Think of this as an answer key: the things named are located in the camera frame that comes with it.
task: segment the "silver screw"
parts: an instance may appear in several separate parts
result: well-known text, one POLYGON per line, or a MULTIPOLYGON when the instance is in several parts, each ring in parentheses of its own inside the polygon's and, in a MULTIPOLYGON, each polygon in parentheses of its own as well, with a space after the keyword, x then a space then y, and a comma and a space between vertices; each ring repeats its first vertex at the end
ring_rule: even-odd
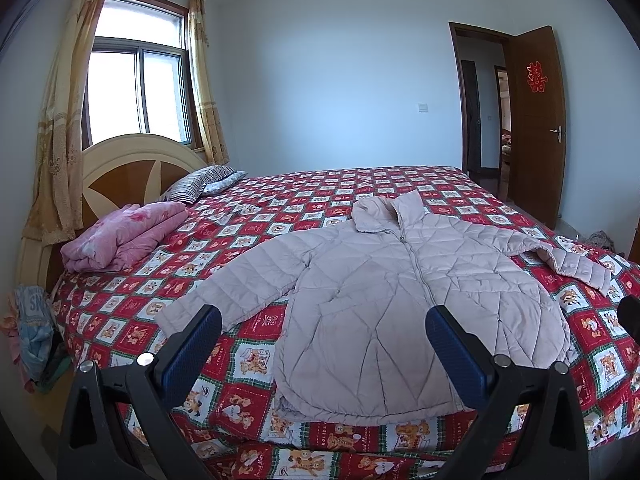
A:
POLYGON ((140 354, 136 361, 140 366, 147 366, 154 361, 154 355, 150 352, 145 352, 143 354, 140 354))
POLYGON ((560 375, 565 375, 569 371, 569 367, 566 364, 564 364, 562 361, 556 361, 554 363, 554 369, 560 375))
POLYGON ((511 359, 505 354, 497 354, 494 356, 494 363, 500 368, 508 368, 511 366, 511 359))
POLYGON ((94 368, 94 362, 87 360, 87 361, 82 361, 80 363, 78 370, 80 370, 83 374, 85 374, 87 372, 90 372, 92 368, 94 368))

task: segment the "blue gripper pad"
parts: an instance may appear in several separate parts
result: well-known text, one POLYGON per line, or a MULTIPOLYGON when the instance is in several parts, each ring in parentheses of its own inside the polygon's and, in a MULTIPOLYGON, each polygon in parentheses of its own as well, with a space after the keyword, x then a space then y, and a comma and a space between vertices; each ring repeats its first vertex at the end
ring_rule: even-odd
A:
POLYGON ((182 331, 158 352, 156 385, 166 409, 181 406, 200 376, 222 330, 220 311, 204 305, 182 331))
POLYGON ((475 410, 484 408, 491 394, 493 375, 489 370, 482 370, 472 355, 472 351, 484 351, 486 355, 480 357, 489 356, 484 345, 477 337, 464 332, 444 306, 434 306, 427 312, 425 327, 429 342, 464 405, 475 410))

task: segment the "window pane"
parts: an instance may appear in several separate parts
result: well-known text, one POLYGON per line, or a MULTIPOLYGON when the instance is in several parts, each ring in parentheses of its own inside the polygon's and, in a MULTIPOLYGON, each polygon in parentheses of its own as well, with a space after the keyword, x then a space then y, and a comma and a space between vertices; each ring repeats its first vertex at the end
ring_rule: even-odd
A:
POLYGON ((110 137, 141 132, 134 54, 92 52, 88 92, 93 144, 110 137))
POLYGON ((179 57, 145 52, 145 95, 149 133, 188 142, 179 57))
POLYGON ((123 0, 105 0, 95 35, 181 48, 181 29, 180 16, 123 0))

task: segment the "window frame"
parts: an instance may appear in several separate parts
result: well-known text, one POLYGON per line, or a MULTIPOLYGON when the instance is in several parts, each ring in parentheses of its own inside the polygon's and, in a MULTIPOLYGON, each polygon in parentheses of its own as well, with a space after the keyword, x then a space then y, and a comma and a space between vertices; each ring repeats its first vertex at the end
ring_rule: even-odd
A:
MULTIPOLYGON (((146 111, 146 95, 144 85, 144 53, 151 52, 155 54, 163 54, 166 56, 174 56, 180 59, 179 76, 180 76, 180 100, 184 110, 185 128, 190 140, 181 144, 191 148, 192 150, 202 150, 202 139, 200 137, 200 129, 196 120, 195 101, 193 97, 193 85, 191 84, 191 68, 189 63, 189 51, 187 43, 187 18, 189 9, 174 4, 169 0, 130 0, 132 2, 142 4, 143 6, 175 14, 182 18, 182 30, 180 43, 183 48, 163 45, 158 43, 150 43, 148 41, 128 40, 125 38, 109 38, 105 36, 96 36, 94 39, 93 52, 116 52, 123 54, 134 54, 136 56, 136 97, 138 101, 138 109, 142 111, 142 117, 139 117, 140 129, 142 133, 149 134, 148 114, 146 111)), ((82 107, 82 149, 85 150, 93 145, 91 136, 91 121, 89 117, 89 85, 88 72, 87 81, 84 87, 84 104, 82 107)))

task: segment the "jacket sleeve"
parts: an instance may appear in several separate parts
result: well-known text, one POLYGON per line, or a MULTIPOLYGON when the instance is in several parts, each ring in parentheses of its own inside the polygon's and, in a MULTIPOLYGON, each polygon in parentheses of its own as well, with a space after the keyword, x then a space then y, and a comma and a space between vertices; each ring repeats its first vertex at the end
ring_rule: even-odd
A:
POLYGON ((320 228, 267 240, 164 307, 154 320, 169 337, 183 330, 204 304, 212 304, 222 314, 222 331, 226 332, 294 288, 312 252, 335 236, 335 229, 320 228))
POLYGON ((609 291, 611 271, 586 256, 569 253, 512 229, 473 224, 463 220, 453 222, 452 225, 457 231, 481 244, 498 249, 505 256, 534 251, 556 274, 580 280, 596 288, 603 296, 609 291))

